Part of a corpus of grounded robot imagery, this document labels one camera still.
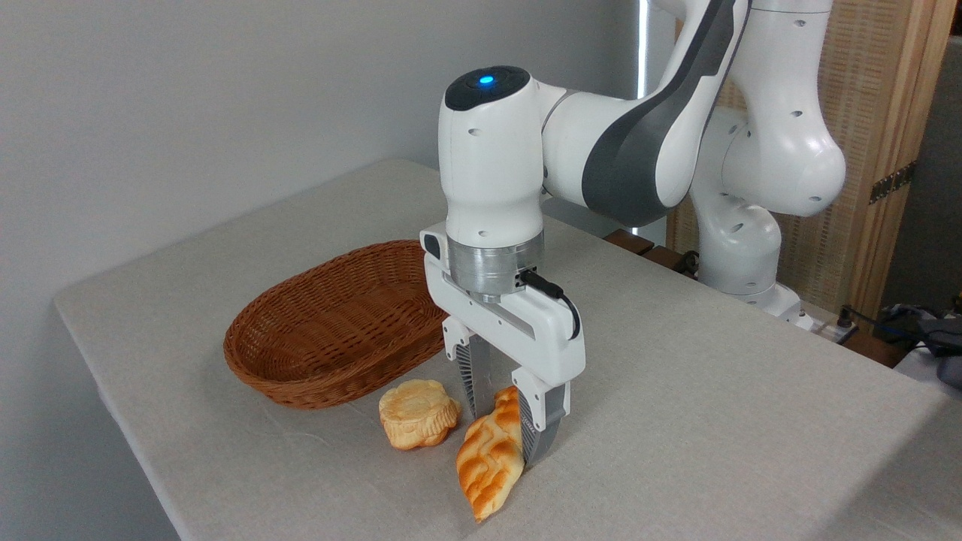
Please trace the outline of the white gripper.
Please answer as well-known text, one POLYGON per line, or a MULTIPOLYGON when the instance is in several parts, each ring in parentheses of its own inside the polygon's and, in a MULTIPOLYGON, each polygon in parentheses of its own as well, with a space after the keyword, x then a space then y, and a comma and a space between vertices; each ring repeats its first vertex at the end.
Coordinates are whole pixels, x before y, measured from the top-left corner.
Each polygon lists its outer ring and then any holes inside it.
POLYGON ((563 301, 530 287, 485 304, 453 283, 443 223, 424 229, 420 239, 431 298, 450 315, 442 324, 444 352, 458 366, 472 417, 494 410, 490 343, 520 366, 511 376, 519 390, 523 455, 530 468, 549 454, 570 413, 567 381, 586 366, 584 336, 571 337, 573 313, 563 301))

